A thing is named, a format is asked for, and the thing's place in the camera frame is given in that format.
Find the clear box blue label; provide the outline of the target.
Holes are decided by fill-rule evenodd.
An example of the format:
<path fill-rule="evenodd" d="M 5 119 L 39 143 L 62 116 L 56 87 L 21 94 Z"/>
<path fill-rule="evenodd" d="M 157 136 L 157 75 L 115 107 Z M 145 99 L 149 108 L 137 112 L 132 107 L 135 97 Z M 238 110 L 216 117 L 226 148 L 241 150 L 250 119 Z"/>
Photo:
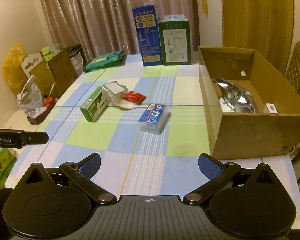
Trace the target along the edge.
<path fill-rule="evenodd" d="M 146 133 L 161 134 L 170 116 L 166 105 L 151 103 L 138 120 L 139 129 Z"/>

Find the beige curtain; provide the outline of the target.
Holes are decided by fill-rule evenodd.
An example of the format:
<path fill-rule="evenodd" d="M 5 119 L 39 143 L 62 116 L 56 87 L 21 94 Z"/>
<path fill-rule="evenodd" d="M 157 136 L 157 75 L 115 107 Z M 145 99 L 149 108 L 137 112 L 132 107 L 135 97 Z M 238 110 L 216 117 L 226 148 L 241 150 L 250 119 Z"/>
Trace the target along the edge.
<path fill-rule="evenodd" d="M 160 16 L 183 14 L 190 22 L 191 46 L 199 46 L 197 0 L 40 0 L 54 43 L 80 44 L 86 59 L 116 50 L 139 53 L 132 9 L 158 6 Z"/>

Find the white long medicine box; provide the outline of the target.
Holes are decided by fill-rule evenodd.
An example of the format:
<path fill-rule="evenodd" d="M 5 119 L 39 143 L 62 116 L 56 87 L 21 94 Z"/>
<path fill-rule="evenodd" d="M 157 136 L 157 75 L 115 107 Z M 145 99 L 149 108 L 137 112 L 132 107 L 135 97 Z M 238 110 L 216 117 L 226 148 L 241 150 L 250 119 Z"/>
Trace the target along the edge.
<path fill-rule="evenodd" d="M 267 114 L 277 114 L 278 111 L 273 103 L 266 103 L 264 106 L 263 113 Z"/>

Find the stacked white bowls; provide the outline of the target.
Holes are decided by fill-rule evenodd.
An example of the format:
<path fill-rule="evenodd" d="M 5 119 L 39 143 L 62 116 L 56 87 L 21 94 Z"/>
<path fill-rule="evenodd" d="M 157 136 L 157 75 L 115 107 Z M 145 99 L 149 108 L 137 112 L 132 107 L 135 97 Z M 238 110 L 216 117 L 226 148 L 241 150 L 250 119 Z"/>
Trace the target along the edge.
<path fill-rule="evenodd" d="M 80 44 L 71 46 L 69 49 L 69 57 L 77 76 L 80 76 L 83 73 L 84 65 L 84 60 L 82 56 L 82 46 Z"/>

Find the green wet wipes pack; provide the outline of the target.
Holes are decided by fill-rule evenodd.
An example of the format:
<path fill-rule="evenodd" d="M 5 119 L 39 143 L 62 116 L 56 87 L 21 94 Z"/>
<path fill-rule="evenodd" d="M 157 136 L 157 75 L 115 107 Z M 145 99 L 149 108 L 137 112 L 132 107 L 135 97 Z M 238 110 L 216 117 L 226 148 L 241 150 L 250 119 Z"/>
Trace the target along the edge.
<path fill-rule="evenodd" d="M 99 69 L 118 66 L 122 63 L 125 55 L 126 54 L 124 50 L 118 50 L 95 57 L 87 62 L 83 68 L 83 72 L 88 73 Z"/>

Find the red snack packet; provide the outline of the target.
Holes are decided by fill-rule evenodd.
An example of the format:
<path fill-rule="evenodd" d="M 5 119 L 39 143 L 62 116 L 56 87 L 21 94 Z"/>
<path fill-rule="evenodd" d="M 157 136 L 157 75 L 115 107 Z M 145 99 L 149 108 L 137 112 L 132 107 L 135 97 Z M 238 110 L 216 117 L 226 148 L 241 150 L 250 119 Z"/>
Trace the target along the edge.
<path fill-rule="evenodd" d="M 139 105 L 146 99 L 146 96 L 135 91 L 129 91 L 123 96 L 123 99 Z"/>

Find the dark green carton box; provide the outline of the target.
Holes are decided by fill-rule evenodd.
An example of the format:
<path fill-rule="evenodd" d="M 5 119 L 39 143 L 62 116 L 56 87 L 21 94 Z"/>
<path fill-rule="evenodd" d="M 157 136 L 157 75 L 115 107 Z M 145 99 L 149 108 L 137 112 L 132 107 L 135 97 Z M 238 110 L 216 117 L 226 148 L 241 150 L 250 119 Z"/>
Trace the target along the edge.
<path fill-rule="evenodd" d="M 191 64 L 190 23 L 185 15 L 163 16 L 158 28 L 163 65 Z"/>

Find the crumpled silver white bag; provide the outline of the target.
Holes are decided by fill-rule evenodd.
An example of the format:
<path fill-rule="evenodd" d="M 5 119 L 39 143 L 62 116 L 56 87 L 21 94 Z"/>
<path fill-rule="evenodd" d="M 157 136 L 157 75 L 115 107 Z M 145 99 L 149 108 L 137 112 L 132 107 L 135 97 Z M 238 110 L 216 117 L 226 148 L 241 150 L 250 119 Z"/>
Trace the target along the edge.
<path fill-rule="evenodd" d="M 36 84 L 36 77 L 31 75 L 21 92 L 17 95 L 17 105 L 28 118 L 36 118 L 46 111 L 44 98 Z"/>

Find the silver foil pouch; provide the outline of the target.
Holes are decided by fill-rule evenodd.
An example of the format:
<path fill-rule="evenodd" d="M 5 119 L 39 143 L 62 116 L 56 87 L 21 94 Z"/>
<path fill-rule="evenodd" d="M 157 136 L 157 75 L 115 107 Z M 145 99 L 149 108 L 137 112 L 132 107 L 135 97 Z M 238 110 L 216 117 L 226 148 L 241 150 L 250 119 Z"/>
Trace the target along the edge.
<path fill-rule="evenodd" d="M 224 103 L 237 113 L 258 113 L 257 104 L 248 90 L 223 78 L 214 79 L 222 93 Z"/>

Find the blue milk carton box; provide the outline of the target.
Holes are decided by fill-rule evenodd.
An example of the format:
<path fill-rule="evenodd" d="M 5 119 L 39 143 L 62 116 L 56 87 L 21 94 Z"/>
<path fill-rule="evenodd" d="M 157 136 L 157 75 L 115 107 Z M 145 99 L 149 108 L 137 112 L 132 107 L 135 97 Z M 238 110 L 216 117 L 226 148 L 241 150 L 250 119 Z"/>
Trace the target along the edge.
<path fill-rule="evenodd" d="M 143 66 L 162 65 L 157 4 L 144 4 L 132 9 Z"/>

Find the green tissue boxes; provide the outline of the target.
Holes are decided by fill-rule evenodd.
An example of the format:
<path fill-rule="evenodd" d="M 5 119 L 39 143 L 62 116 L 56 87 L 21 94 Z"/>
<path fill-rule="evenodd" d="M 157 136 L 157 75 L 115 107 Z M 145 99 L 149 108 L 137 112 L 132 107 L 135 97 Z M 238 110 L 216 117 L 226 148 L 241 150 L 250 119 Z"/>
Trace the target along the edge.
<path fill-rule="evenodd" d="M 41 49 L 41 55 L 45 62 L 50 61 L 54 56 L 56 56 L 61 51 L 60 44 L 52 44 L 43 49 Z"/>

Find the yellow plastic bag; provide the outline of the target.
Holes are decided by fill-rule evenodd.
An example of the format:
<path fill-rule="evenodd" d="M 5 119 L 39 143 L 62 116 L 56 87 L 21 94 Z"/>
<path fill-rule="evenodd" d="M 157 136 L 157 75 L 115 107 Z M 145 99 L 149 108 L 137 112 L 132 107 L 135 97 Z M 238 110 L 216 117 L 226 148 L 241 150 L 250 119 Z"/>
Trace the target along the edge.
<path fill-rule="evenodd" d="M 21 64 L 27 57 L 24 46 L 16 43 L 6 54 L 2 63 L 2 74 L 11 92 L 17 96 L 23 89 L 28 77 Z"/>

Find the checkered tablecloth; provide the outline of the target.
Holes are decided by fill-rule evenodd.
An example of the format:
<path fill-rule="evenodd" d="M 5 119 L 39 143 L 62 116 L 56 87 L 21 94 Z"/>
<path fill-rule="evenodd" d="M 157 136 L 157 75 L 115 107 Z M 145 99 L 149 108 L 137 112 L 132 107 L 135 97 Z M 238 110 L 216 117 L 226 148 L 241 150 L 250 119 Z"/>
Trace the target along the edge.
<path fill-rule="evenodd" d="M 139 55 L 130 55 L 120 67 L 81 75 L 39 126 L 49 142 L 22 150 L 6 187 L 15 187 L 32 163 L 57 167 L 97 152 L 102 164 L 93 181 L 116 196 L 184 196 L 196 189 L 207 182 L 198 156 L 209 151 L 198 74 L 197 60 L 184 66 L 144 67 Z M 110 81 L 145 95 L 146 104 L 166 105 L 171 116 L 162 133 L 140 131 L 140 108 L 107 107 L 96 122 L 88 122 L 80 106 Z"/>

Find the clear plastic small box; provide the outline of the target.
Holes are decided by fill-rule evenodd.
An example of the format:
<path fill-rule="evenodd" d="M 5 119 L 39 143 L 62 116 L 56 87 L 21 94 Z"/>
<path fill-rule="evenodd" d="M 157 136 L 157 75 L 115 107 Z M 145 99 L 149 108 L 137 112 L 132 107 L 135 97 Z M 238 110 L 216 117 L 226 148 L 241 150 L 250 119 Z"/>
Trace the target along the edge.
<path fill-rule="evenodd" d="M 122 99 L 122 97 L 128 93 L 128 88 L 119 84 L 117 81 L 105 83 L 102 87 L 108 93 L 111 103 Z"/>

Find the white plastic spoon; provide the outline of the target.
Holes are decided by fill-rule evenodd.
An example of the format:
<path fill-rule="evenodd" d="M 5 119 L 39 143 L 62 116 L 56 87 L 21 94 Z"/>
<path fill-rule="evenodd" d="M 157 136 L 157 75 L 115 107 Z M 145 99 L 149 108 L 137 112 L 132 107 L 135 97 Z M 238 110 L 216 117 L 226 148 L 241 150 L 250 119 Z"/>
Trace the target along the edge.
<path fill-rule="evenodd" d="M 133 110 L 136 108 L 147 108 L 148 107 L 148 105 L 136 105 L 135 103 L 132 103 L 125 99 L 111 100 L 111 102 L 109 103 L 109 106 L 118 107 L 123 110 Z"/>

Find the brown cardboard carrier box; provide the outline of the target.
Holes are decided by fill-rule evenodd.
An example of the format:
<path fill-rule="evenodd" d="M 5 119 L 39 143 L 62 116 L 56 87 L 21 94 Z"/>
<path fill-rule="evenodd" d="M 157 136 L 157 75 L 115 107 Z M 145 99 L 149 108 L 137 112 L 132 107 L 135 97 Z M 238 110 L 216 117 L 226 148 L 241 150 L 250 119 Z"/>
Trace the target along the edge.
<path fill-rule="evenodd" d="M 27 77 L 35 76 L 43 96 L 52 94 L 54 98 L 60 98 L 77 78 L 69 54 L 64 49 L 48 62 L 41 53 L 31 54 L 24 59 L 21 68 Z"/>

